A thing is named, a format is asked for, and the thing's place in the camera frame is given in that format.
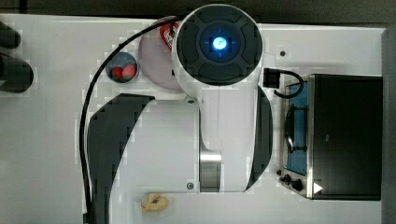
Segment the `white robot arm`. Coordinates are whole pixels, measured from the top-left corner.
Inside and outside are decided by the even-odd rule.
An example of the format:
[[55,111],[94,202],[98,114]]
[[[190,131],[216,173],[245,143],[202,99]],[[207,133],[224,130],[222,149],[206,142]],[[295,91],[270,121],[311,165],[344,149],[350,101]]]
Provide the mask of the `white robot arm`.
[[172,47],[183,98],[121,93],[90,120],[89,224],[143,224],[149,206],[171,194],[249,189],[272,150],[263,61],[261,32],[246,12],[220,4],[191,12]]

